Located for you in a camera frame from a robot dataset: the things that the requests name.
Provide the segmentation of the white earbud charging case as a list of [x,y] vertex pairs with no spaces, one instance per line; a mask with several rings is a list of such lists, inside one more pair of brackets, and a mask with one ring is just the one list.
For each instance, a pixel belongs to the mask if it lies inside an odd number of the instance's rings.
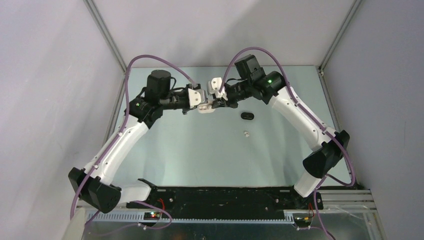
[[211,103],[200,104],[197,106],[197,110],[201,114],[210,114],[215,111]]

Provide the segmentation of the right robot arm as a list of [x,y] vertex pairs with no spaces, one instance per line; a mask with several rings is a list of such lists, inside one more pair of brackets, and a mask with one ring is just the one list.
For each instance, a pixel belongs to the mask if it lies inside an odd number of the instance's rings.
[[295,127],[312,150],[302,162],[304,172],[294,184],[295,192],[290,196],[295,208],[304,209],[329,170],[344,158],[350,135],[321,121],[281,73],[266,73],[254,55],[248,54],[237,60],[235,67],[239,74],[237,83],[228,84],[221,77],[208,82],[208,93],[213,96],[212,108],[235,109],[240,101],[255,98],[279,112]]

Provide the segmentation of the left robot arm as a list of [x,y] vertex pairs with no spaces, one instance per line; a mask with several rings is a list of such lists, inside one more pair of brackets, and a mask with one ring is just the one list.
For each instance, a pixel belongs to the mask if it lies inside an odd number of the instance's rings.
[[117,170],[135,143],[162,117],[165,110],[179,110],[185,114],[201,99],[200,84],[175,87],[176,79],[166,70],[153,70],[146,86],[127,102],[123,121],[98,154],[78,169],[73,167],[68,179],[80,199],[100,213],[111,212],[118,204],[139,201],[145,208],[153,208],[158,194],[147,183],[136,181],[125,187],[113,185]]

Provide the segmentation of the black earbud charging case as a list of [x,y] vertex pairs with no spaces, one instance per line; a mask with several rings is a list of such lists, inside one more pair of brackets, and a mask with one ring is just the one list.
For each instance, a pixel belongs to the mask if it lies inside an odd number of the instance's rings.
[[252,121],[255,118],[255,115],[251,112],[242,112],[240,117],[243,120]]

